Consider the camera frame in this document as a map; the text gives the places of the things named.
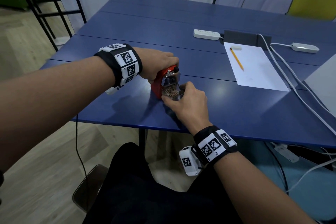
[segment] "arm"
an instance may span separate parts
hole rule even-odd
[[[170,52],[134,49],[141,77],[149,81],[179,61]],[[7,171],[114,83],[112,70],[97,56],[1,82],[0,170]]]
[[[207,97],[191,82],[186,84],[180,101],[162,98],[193,136],[212,125],[209,122]],[[216,162],[214,169],[244,223],[315,223],[239,152],[225,155]]]

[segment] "yellow chair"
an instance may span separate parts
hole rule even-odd
[[[332,21],[336,17],[336,0],[292,0],[287,14]]]

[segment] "electric outlet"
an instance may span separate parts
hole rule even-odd
[[[197,38],[218,40],[220,36],[221,35],[218,32],[194,29],[194,37]]]

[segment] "pencil sharpener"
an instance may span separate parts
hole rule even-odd
[[[178,66],[168,67],[157,73],[150,87],[158,99],[162,99],[162,95],[165,95],[172,100],[180,100],[184,94],[184,90],[179,86],[180,76]]]

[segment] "yellow pencil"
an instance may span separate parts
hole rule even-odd
[[[235,55],[235,53],[233,52],[233,49],[230,47],[230,51],[232,52],[234,58],[237,60],[240,68],[244,71],[243,65],[240,63],[239,59],[237,58],[237,56]]]

